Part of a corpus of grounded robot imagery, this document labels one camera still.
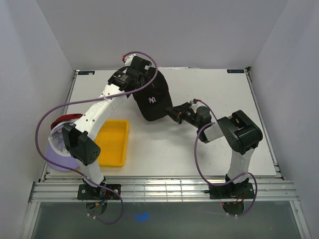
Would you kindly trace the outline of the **black baseball cap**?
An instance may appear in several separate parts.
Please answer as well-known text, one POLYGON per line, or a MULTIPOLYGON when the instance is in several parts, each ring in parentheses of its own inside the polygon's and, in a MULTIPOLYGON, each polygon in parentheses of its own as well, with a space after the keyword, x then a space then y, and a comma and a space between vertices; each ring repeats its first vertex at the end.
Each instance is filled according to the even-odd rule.
POLYGON ((167 115, 165 109, 172 107, 168 84, 158 70, 155 79, 143 90, 133 93, 142 116, 147 121, 155 121, 167 115))

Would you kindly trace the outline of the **purple baseball cap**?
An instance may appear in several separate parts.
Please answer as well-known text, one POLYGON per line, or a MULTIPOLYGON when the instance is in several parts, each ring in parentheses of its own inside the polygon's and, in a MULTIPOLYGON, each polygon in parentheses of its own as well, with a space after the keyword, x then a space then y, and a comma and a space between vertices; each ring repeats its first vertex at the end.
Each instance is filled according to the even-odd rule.
POLYGON ((62 135, 63 126, 65 124, 72 125, 74 122, 75 120, 73 119, 62 121, 51 130, 51 133, 48 137, 45 157, 59 165, 77 169, 79 167, 78 162, 66 150, 62 135))

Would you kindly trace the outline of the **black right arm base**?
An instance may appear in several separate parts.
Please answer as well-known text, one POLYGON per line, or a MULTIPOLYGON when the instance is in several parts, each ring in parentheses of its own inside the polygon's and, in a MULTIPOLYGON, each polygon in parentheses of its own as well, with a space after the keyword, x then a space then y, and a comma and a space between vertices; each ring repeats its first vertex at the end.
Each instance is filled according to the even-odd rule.
POLYGON ((245 183, 244 185, 226 185, 226 186, 209 186, 208 190, 204 191, 209 195, 210 199, 253 199, 255 192, 252 183, 245 183))

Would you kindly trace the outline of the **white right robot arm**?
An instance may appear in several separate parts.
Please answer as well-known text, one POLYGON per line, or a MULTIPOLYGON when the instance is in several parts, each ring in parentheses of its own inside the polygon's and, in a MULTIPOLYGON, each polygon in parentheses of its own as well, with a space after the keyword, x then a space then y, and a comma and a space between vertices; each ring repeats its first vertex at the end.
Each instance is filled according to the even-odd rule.
POLYGON ((175 107, 165 109, 167 115, 176 123, 187 122, 197 128, 194 142, 194 160, 198 174, 211 187, 225 187, 231 198, 238 197, 243 187, 249 183, 248 176, 251 157, 263 139, 260 128, 242 111, 238 110, 229 117, 217 118, 212 109, 203 101, 194 99, 175 107), (231 148, 231 162, 224 183, 209 182, 200 170, 197 147, 219 138, 225 138, 231 148))

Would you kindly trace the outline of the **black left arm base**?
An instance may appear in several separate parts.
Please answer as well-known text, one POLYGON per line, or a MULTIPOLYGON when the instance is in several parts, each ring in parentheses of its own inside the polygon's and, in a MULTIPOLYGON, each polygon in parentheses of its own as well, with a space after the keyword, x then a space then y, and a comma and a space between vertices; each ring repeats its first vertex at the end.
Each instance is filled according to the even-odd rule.
POLYGON ((78 200, 118 200, 114 192, 102 189, 100 187, 92 187, 87 184, 81 184, 77 193, 78 200))

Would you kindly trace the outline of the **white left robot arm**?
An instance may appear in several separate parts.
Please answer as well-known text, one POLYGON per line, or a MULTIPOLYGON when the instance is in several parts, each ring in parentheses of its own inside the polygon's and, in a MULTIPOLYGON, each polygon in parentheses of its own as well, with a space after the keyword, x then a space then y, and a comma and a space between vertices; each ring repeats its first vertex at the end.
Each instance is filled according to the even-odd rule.
POLYGON ((130 94, 146 85, 150 79, 146 76, 151 61, 135 54, 124 58, 125 67, 119 69, 109 78, 101 93, 101 100, 96 100, 85 114, 72 125, 62 128, 65 148, 75 158, 84 174, 84 183, 89 186, 89 194, 100 199, 106 193, 102 184, 105 180, 97 158, 101 152, 95 143, 98 132, 130 94))

